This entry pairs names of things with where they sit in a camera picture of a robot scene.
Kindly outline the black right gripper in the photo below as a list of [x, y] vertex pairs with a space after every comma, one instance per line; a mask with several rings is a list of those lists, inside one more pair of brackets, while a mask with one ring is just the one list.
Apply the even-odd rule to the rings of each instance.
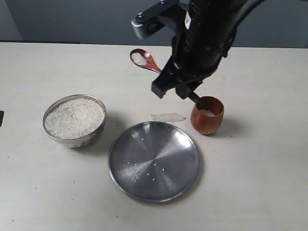
[[136, 36], [147, 39], [164, 27], [176, 32], [172, 55], [151, 91], [160, 99], [175, 89], [181, 99], [189, 98], [202, 83], [202, 76], [211, 75], [221, 59], [227, 56], [237, 30], [239, 0], [192, 0], [189, 5], [179, 0], [161, 0], [138, 13], [131, 21]]

